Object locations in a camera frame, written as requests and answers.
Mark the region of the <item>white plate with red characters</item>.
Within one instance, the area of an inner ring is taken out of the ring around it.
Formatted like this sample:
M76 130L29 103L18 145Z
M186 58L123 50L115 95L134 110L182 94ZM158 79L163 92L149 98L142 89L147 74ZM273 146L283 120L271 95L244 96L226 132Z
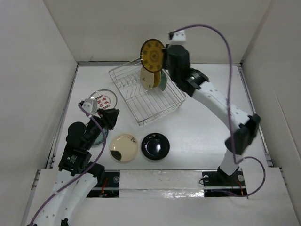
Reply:
M109 89L97 90L89 98L97 102L98 109L104 110L115 108L118 102L117 95Z

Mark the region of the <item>yellow brown patterned plate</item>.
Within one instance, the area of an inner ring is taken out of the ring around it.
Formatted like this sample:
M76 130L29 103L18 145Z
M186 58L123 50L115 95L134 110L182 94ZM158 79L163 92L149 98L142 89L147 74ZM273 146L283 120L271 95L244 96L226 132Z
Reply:
M155 73L162 69L163 48L163 43L157 39L149 39L143 43L140 50L140 61L147 71Z

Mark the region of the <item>bamboo pattern round plate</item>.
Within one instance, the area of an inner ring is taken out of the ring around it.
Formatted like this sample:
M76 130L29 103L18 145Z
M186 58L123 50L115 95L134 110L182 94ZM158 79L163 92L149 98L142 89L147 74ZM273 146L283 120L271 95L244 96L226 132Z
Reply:
M157 87L160 84L161 81L161 71L154 72L154 83L153 83L153 88Z

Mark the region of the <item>light green rectangular tray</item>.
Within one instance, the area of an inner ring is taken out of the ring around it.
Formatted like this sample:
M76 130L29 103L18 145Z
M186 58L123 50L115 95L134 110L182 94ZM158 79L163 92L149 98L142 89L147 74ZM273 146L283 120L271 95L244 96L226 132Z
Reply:
M161 71L160 72L160 82L158 84L158 88L161 91L164 91L166 89L166 85L167 85L167 76L164 71Z

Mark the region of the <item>cream plate with brown flowers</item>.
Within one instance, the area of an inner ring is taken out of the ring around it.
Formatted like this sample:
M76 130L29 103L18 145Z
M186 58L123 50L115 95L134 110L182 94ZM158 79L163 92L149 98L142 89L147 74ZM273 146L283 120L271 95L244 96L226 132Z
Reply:
M150 90L154 85L154 73L147 71L144 67L140 70L140 82L146 90Z

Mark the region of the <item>glossy black plate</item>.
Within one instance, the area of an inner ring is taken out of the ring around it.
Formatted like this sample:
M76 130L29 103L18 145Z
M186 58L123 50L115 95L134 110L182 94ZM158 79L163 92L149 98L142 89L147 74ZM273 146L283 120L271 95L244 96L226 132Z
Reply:
M149 160L160 161L169 154L170 143L163 134L150 133L143 138L141 151Z

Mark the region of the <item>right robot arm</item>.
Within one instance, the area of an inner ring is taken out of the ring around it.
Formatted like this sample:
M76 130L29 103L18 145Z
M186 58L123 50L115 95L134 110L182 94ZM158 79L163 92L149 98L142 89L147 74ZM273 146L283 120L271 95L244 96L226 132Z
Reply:
M225 140L226 153L214 178L222 185L234 180L239 161L257 136L261 118L249 115L215 89L208 77L191 68L189 52L182 45L167 45L163 52L163 66L170 79L190 97L207 107L228 128L230 137Z

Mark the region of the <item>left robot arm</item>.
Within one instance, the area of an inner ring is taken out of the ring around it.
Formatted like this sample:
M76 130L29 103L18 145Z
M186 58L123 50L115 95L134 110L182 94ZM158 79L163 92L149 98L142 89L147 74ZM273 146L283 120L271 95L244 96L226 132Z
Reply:
M69 126L52 194L33 216L31 226L69 226L92 188L104 183L105 168L90 161L89 149L105 129L114 129L120 111L113 108L83 112L90 121Z

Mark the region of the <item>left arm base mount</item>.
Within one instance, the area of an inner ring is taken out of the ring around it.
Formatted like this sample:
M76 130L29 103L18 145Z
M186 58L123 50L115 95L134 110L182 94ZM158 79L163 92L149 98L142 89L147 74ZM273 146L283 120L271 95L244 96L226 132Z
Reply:
M106 171L104 179L88 193L87 198L118 198L120 171Z

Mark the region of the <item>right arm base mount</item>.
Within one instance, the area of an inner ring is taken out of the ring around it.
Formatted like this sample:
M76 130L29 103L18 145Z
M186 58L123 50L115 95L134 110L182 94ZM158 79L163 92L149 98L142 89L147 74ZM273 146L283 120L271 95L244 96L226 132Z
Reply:
M247 195L244 175L241 169L232 176L222 176L218 171L203 171L199 180L205 197L227 197Z

